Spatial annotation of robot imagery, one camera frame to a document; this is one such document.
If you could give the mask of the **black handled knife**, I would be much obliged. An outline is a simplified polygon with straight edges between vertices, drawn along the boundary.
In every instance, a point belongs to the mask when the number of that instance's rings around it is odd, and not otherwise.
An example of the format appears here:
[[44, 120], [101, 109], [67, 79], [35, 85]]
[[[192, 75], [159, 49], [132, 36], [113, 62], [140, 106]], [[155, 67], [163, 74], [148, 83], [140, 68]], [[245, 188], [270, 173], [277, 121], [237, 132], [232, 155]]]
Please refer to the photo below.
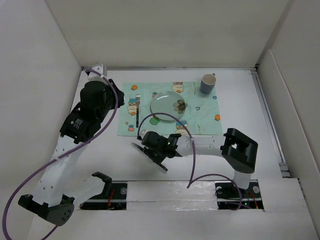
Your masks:
[[162, 164], [162, 162], [165, 160], [164, 156], [157, 154], [152, 149], [142, 147], [137, 143], [132, 142], [131, 145], [142, 155], [144, 155], [147, 159], [149, 159], [152, 163], [156, 164], [161, 169], [161, 171], [163, 171], [164, 173], [168, 172], [168, 168]]

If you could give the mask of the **black handled fork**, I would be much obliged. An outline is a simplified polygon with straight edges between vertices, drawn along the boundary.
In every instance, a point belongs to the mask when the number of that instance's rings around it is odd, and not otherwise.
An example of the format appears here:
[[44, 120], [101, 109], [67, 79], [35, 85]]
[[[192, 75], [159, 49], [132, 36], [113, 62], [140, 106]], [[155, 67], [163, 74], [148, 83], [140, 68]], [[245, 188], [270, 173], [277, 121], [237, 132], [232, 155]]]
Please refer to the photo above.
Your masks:
[[139, 114], [140, 114], [140, 103], [141, 103], [141, 95], [136, 94], [136, 127], [139, 127]]

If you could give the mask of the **green floral plate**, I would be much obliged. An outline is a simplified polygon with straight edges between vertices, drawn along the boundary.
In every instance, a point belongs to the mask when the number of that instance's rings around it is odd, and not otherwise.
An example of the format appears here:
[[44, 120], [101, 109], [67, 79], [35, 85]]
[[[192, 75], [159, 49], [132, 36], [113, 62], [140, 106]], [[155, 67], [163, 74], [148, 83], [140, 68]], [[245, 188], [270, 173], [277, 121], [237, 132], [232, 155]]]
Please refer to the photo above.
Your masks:
[[174, 91], [158, 93], [150, 102], [150, 111], [154, 113], [165, 113], [180, 119], [186, 109], [187, 103], [184, 98]]

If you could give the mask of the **green cartoon placemat cloth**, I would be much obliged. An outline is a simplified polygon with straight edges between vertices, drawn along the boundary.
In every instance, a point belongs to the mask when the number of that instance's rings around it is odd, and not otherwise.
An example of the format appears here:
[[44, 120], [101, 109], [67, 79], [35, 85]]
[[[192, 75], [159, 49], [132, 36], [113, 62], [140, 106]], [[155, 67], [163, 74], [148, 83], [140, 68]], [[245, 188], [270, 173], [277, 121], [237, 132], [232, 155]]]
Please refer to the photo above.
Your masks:
[[[136, 127], [136, 94], [140, 94], [139, 123], [142, 129], [155, 131], [162, 135], [220, 135], [222, 133], [221, 116], [216, 92], [203, 94], [199, 82], [164, 82], [164, 83], [125, 83], [125, 104], [119, 110], [118, 136], [134, 137]], [[152, 113], [151, 100], [162, 92], [176, 92], [187, 103], [186, 111], [180, 119], [167, 113]]]

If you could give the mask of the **purple mug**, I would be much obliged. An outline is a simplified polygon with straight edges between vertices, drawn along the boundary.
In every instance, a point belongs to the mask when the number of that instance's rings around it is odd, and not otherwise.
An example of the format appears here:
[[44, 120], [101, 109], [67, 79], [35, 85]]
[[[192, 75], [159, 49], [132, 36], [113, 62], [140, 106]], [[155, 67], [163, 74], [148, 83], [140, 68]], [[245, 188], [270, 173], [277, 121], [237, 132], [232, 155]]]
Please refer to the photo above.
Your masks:
[[215, 87], [216, 81], [217, 79], [214, 74], [203, 75], [200, 82], [200, 91], [206, 95], [210, 94]]

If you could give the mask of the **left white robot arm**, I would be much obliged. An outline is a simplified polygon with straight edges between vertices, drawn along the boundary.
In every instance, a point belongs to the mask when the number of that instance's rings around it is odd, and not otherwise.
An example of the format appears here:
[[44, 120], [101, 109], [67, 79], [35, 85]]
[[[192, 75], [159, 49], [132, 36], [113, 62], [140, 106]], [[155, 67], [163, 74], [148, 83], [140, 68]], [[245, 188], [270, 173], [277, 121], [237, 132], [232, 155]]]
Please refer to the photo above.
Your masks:
[[112, 192], [112, 178], [93, 173], [78, 188], [67, 190], [66, 184], [81, 154], [107, 125], [109, 111], [124, 105], [124, 93], [96, 65], [86, 71], [88, 81], [80, 91], [80, 100], [66, 117], [55, 151], [31, 194], [22, 195], [18, 205], [41, 219], [63, 226], [82, 203], [94, 196], [107, 198]]

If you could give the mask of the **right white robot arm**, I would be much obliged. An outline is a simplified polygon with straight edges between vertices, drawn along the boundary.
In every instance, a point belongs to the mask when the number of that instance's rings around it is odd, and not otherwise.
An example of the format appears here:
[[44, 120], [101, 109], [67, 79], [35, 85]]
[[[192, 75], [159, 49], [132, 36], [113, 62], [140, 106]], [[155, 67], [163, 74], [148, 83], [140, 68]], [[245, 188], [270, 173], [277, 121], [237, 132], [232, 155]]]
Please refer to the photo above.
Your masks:
[[224, 158], [234, 170], [232, 193], [237, 197], [243, 197], [249, 192], [259, 145], [235, 128], [228, 128], [223, 135], [193, 137], [180, 133], [165, 137], [154, 131], [143, 130], [139, 133], [138, 139], [143, 146], [140, 150], [160, 167], [166, 158], [193, 154]]

